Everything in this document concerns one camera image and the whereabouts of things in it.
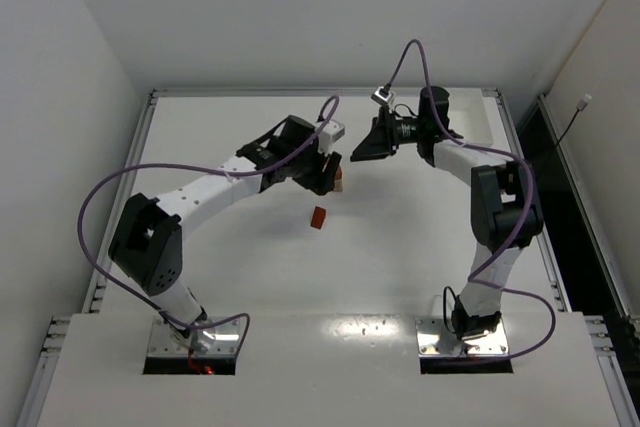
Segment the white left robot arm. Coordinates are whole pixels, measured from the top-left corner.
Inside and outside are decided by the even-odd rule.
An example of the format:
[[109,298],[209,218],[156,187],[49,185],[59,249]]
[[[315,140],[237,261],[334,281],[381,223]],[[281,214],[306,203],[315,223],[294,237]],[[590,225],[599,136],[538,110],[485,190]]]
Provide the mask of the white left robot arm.
[[209,317],[181,280],[188,236],[234,203],[287,179],[318,196],[333,191],[341,162],[333,147],[344,134],[335,120],[311,124],[290,115],[238,149],[222,164],[222,175],[204,175],[155,197],[133,195],[109,246],[110,260],[170,315],[175,337],[192,343],[195,327]]

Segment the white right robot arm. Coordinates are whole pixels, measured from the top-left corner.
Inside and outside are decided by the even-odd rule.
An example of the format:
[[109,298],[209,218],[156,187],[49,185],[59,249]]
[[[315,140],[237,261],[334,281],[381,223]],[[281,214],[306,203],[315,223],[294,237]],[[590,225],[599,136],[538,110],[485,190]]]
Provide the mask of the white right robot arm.
[[501,319],[502,291],[515,260],[544,225],[531,170],[523,160],[468,144],[451,130],[449,93],[441,87],[423,88],[418,109],[406,116],[396,112],[390,86],[376,89],[372,99],[378,114],[351,161],[382,160],[411,144],[427,164],[470,189],[476,254],[445,325],[458,340],[484,336]]

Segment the white perforated box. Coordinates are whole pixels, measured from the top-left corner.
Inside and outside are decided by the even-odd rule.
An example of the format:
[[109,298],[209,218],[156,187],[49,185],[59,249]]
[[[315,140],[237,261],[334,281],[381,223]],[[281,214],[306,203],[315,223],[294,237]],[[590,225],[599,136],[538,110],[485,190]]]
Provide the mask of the white perforated box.
[[479,88],[447,88],[449,92],[449,128],[466,141],[492,146],[493,135]]

